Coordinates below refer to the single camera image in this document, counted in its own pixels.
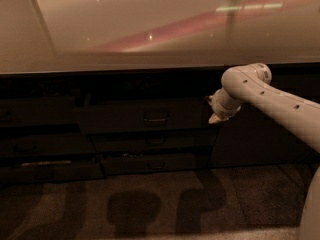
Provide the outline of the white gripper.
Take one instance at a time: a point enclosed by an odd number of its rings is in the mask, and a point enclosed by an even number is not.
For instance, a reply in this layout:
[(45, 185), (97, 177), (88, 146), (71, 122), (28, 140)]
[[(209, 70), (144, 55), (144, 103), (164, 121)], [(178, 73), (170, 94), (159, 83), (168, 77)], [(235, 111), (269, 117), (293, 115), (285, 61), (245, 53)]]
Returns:
[(241, 109), (241, 102), (232, 98), (224, 88), (209, 97), (209, 105), (213, 112), (208, 120), (209, 124), (226, 122)]

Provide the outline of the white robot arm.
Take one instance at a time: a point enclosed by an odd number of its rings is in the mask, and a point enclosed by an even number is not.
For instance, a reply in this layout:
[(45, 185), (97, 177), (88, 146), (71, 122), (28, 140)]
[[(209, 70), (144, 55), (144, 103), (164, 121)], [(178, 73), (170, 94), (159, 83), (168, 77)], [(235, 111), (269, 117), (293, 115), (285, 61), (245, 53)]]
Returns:
[[(262, 63), (227, 69), (221, 88), (208, 98), (208, 122), (225, 122), (249, 103), (320, 153), (320, 104), (274, 88), (271, 80), (271, 70)], [(307, 192), (297, 240), (320, 240), (320, 168)]]

